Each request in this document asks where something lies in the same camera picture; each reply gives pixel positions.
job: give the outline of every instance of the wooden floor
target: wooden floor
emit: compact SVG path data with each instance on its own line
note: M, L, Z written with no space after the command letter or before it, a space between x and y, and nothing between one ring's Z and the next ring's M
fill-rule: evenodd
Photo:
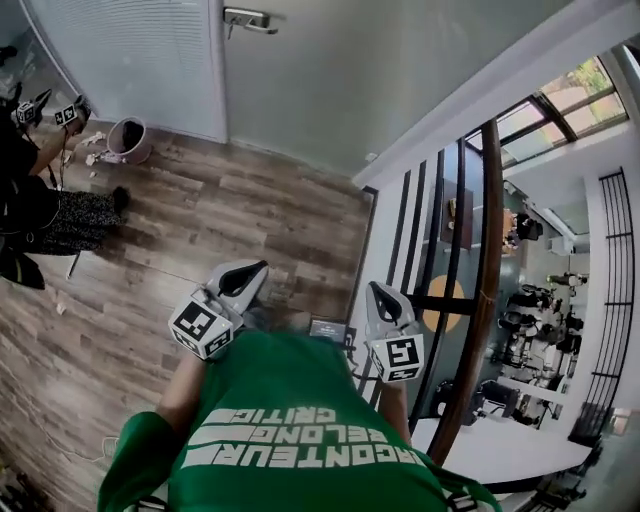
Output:
M194 282L264 258L261 298L278 316L344 319L371 207L347 180L246 149L157 134L142 166L87 167L96 148L77 146L65 186L127 187L127 225L70 281L70 259L50 257L37 258L44 292L0 281L2 458L57 510L95 508L108 460L65 452L97 459L103 438L153 407L181 354L166 323Z

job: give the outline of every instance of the person in black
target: person in black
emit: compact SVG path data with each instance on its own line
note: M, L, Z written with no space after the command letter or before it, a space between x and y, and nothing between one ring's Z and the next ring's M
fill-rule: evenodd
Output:
M78 119L38 149L22 137L10 112L0 111L3 277L19 282L14 279L22 273L16 260L24 253L70 256L93 251L101 247L110 228L123 224L122 212L129 202L126 190L119 187L111 195L58 191L38 176L62 151L68 137L81 132L85 124L79 110Z

